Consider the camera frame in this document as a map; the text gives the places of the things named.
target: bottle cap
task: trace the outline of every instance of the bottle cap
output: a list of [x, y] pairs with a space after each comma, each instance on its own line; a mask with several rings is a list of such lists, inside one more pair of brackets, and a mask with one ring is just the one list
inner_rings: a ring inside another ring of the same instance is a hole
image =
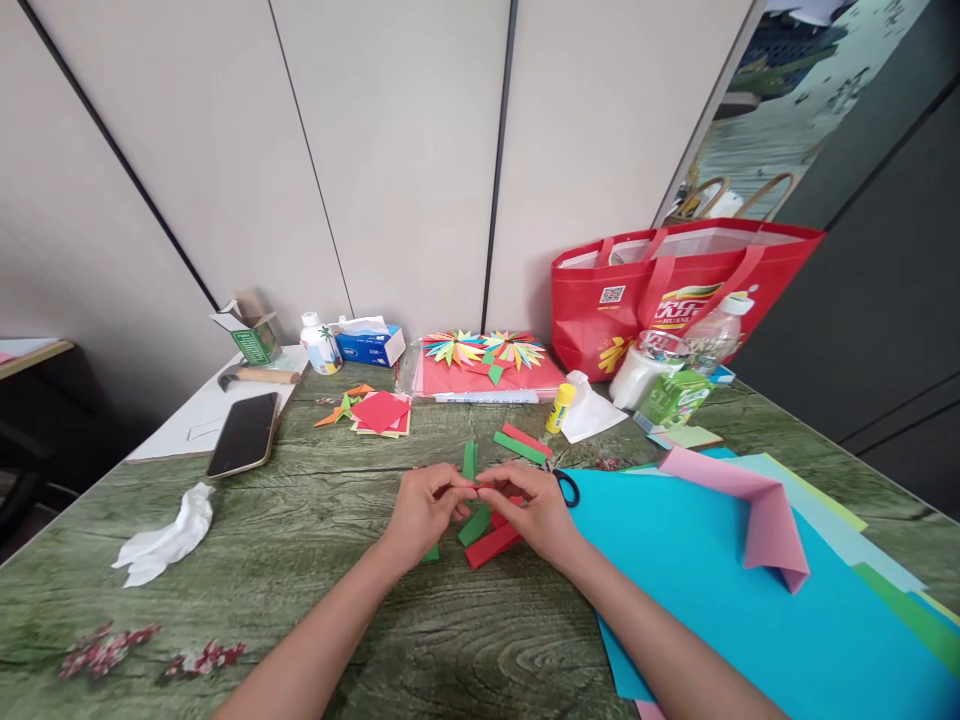
[[577, 387], [570, 383], [563, 383], [557, 388], [557, 402], [561, 405], [569, 405], [573, 402], [573, 396], [577, 394]]
[[753, 300], [739, 295], [727, 295], [720, 302], [720, 310], [731, 315], [746, 315], [753, 307]]

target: scissors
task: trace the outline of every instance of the scissors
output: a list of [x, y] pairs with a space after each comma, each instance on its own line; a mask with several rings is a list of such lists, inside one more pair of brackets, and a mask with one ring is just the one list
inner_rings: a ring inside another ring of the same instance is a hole
[[[552, 473], [557, 479], [557, 484], [560, 486], [560, 492], [563, 494], [563, 501], [566, 503], [567, 507], [576, 507], [580, 504], [580, 488], [577, 486], [577, 482], [572, 477], [567, 475], [567, 473], [565, 473], [563, 470], [558, 470], [549, 460], [543, 463], [543, 469], [548, 473]], [[564, 483], [566, 483], [573, 492], [572, 499], [567, 497], [567, 492], [563, 487]]]

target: cardboard box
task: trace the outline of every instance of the cardboard box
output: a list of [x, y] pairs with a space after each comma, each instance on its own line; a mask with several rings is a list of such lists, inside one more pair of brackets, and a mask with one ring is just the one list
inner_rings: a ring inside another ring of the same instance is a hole
[[267, 365], [281, 353], [277, 336], [270, 327], [276, 313], [268, 313], [253, 288], [234, 293], [234, 299], [210, 317], [230, 333], [250, 365]]
[[337, 333], [337, 345], [344, 360], [390, 367], [406, 349], [403, 329], [387, 325], [389, 335], [347, 335]]

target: water bottle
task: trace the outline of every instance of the water bottle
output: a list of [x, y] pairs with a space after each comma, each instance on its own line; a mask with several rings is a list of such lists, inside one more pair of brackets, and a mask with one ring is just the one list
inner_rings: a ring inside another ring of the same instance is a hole
[[740, 342], [740, 318], [753, 307], [753, 300], [727, 295], [703, 320], [695, 322], [684, 334], [693, 355], [690, 369], [709, 378]]

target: wooden handle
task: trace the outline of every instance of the wooden handle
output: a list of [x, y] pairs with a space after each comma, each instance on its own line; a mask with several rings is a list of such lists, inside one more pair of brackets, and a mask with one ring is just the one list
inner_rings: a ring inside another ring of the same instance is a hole
[[257, 368], [240, 368], [237, 370], [240, 380], [254, 382], [278, 382], [285, 385], [296, 385], [300, 382], [300, 373], [291, 370], [258, 370]]

